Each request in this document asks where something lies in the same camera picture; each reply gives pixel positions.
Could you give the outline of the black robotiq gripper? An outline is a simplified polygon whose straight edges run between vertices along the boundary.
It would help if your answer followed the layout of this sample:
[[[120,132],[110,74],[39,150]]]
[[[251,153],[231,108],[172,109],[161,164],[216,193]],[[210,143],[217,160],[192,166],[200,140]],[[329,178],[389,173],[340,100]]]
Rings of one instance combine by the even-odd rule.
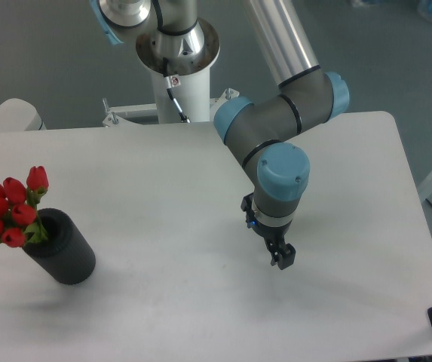
[[[296,257],[296,249],[293,245],[286,243],[285,235],[291,226],[292,215],[273,218],[264,214],[257,207],[253,195],[243,197],[241,210],[245,213],[247,228],[252,229],[264,239],[271,254],[271,266],[277,265],[280,270],[291,266]]]

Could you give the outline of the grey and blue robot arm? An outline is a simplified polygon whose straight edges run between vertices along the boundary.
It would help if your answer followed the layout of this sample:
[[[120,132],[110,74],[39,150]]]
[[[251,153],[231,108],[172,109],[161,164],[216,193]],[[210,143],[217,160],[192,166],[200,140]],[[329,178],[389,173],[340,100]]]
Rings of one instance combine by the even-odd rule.
[[[342,114],[348,86],[324,72],[289,1],[245,1],[244,10],[278,86],[276,97],[255,104],[235,90],[210,97],[210,68],[220,52],[214,27],[195,1],[92,1],[111,44],[133,42],[149,71],[151,105],[105,108],[106,117],[156,114],[160,124],[209,121],[254,190],[241,203],[249,229],[265,241],[271,264],[287,268],[296,250],[285,242],[308,185],[308,156],[290,140]]]

